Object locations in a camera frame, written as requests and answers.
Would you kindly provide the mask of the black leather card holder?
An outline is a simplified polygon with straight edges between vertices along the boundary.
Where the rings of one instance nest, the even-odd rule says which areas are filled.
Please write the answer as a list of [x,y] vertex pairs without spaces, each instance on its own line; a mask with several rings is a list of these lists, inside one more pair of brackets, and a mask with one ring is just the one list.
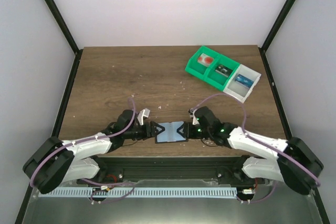
[[160,126],[165,127],[165,131],[155,137],[156,144],[163,143],[179,143],[179,142],[187,142],[188,139],[183,139],[177,132],[177,128],[181,126],[183,121],[175,121],[169,123],[159,123]]

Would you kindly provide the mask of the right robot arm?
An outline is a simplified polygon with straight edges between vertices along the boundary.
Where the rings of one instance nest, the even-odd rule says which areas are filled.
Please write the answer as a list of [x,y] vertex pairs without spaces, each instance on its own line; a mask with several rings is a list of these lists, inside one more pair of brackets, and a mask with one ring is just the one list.
[[246,131],[221,122],[206,106],[190,113],[192,122],[184,122],[177,133],[185,139],[210,139],[217,146],[251,153],[242,164],[245,176],[283,182],[301,195],[320,186],[318,177],[324,166],[302,139],[283,140]]

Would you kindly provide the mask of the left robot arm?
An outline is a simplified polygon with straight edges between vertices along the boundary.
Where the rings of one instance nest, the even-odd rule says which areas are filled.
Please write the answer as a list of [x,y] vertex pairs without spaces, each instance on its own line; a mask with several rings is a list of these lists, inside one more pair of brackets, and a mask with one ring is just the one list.
[[23,166],[30,187],[46,194],[63,182],[94,178],[101,169],[95,156],[117,150],[125,140],[156,138],[165,131],[155,122],[144,122],[147,113],[148,109],[139,113],[124,110],[115,122],[90,137],[66,141],[48,138]]

